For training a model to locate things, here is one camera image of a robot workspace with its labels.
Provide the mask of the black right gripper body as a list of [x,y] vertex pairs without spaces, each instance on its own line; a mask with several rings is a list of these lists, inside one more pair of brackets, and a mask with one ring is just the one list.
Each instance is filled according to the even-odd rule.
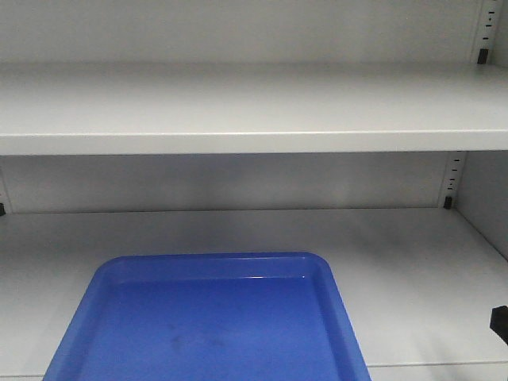
[[508,341],[508,307],[498,306],[491,310],[490,329],[503,341]]

